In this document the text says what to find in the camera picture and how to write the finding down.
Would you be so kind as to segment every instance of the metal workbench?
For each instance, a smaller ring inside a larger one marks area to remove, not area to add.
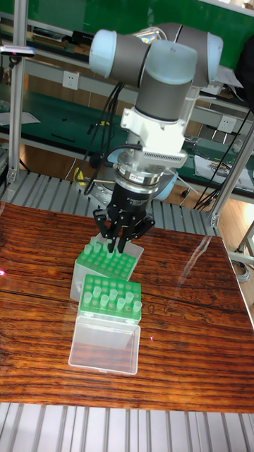
[[[98,205],[77,184],[20,171],[2,201],[92,216]],[[160,201],[156,226],[218,235],[207,213]],[[251,452],[254,414],[0,404],[1,452]]]

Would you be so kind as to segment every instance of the wood grain surface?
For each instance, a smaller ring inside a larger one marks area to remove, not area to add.
[[[145,251],[131,278],[143,303],[135,376],[68,365],[73,264],[95,234],[90,218],[4,206],[0,401],[253,412],[253,329],[219,237],[203,253],[200,235],[154,228],[138,241]]]

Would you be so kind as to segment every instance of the green workbench surface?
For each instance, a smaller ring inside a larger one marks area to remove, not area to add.
[[[188,158],[184,164],[184,166],[179,170],[179,175],[187,182],[207,186],[208,179],[204,177],[199,177],[195,175],[195,169],[194,169],[194,152],[190,150],[187,146],[184,145],[183,147],[186,152],[188,153]],[[209,141],[205,140],[204,138],[201,139],[199,144],[195,146],[195,149],[199,152],[201,152],[203,155],[208,157],[210,160],[214,160],[215,162],[219,162],[226,152],[226,149],[228,148],[228,145],[218,143],[216,141]],[[225,163],[233,164],[234,160],[236,159],[237,154],[230,150],[227,156],[224,159]],[[253,170],[254,170],[254,156],[251,156],[249,158],[249,161],[247,162],[247,170],[250,175],[250,178],[252,180],[252,183],[254,185],[254,178],[253,178]],[[213,189],[216,189],[219,186],[217,182],[212,182],[211,187]],[[249,192],[246,190],[241,189],[234,189],[234,194],[246,196],[248,198],[254,198],[254,193]]]
[[[0,99],[10,100],[11,89],[9,86],[0,84]],[[99,121],[101,112],[99,110],[84,107],[66,100],[56,99],[55,97],[45,96],[32,91],[24,91],[23,111],[33,114],[38,118],[40,124],[23,124],[22,137],[31,141],[37,141],[50,146],[61,147],[66,150],[80,153],[82,157],[88,147],[92,133],[88,135],[88,131],[93,125]],[[127,133],[123,131],[119,124],[121,118],[115,116],[114,118],[114,137],[111,140],[111,148],[124,144],[127,138]],[[1,126],[0,132],[8,135],[8,126]],[[96,153],[100,149],[102,140],[102,130],[99,131],[97,137],[92,145],[91,151]],[[198,184],[207,186],[208,180],[204,177],[195,176],[194,170],[194,153],[187,147],[184,147],[188,152],[188,159],[184,166],[179,170],[179,175],[190,184]],[[220,160],[227,149],[227,145],[202,139],[196,145],[195,149],[202,154],[209,157],[211,160]],[[236,158],[236,153],[229,151],[225,159],[225,163],[233,162]],[[252,182],[254,183],[254,156],[250,157],[247,163],[248,172]],[[211,187],[217,188],[219,184],[212,182]],[[234,193],[247,198],[254,198],[254,193],[234,189]]]
[[[11,88],[0,84],[0,99],[10,102],[10,96]],[[27,90],[24,90],[23,111],[33,114],[41,122],[40,124],[23,124],[22,138],[81,155],[85,154],[101,115],[101,112],[94,108]],[[124,144],[127,138],[127,133],[120,128],[120,120],[119,116],[115,116],[111,148]],[[8,126],[0,127],[2,133],[8,134],[8,130]],[[99,129],[92,144],[91,152],[93,153],[100,149],[102,130],[103,127]]]

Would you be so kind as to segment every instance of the clear plastic lid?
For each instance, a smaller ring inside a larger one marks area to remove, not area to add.
[[[69,364],[135,375],[138,371],[140,326],[95,317],[76,319]]]

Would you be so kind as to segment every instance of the wall socket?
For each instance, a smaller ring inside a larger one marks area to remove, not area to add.
[[[230,116],[223,115],[217,130],[220,130],[221,132],[225,132],[225,133],[231,133],[231,132],[233,132],[235,125],[236,125],[236,118],[232,118]]]
[[[78,89],[79,73],[64,71],[63,73],[63,87],[70,88],[70,90]]]

